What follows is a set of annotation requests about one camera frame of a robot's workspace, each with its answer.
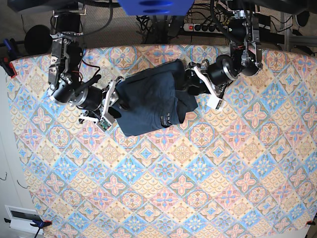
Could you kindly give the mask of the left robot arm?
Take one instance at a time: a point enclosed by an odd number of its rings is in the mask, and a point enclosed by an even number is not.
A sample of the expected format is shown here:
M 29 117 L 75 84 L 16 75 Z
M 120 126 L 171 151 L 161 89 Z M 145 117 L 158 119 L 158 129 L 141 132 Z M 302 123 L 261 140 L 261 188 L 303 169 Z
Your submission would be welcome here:
M 219 55 L 215 63 L 207 59 L 201 63 L 189 63 L 186 73 L 187 92 L 190 95 L 211 94 L 223 98 L 226 88 L 240 74 L 253 76 L 262 69 L 259 20 L 255 17 L 254 4 L 234 0 L 227 4 L 230 20 L 223 25 L 217 17 L 214 1 L 210 3 L 211 19 L 216 28 L 229 40 L 230 54 Z

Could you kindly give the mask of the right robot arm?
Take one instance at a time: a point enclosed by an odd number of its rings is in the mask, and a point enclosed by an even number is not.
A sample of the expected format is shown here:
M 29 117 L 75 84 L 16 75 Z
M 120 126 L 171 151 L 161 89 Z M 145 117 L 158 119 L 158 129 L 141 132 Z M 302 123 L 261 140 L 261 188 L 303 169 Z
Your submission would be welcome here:
M 111 107 L 120 101 L 116 86 L 124 78 L 120 76 L 110 81 L 103 89 L 95 87 L 101 79 L 98 72 L 84 82 L 80 72 L 84 51 L 77 40 L 80 36 L 83 32 L 79 13 L 62 10 L 53 14 L 48 96 L 59 105 L 69 104 L 82 110 L 80 122 L 89 120 L 106 130 L 115 122 Z

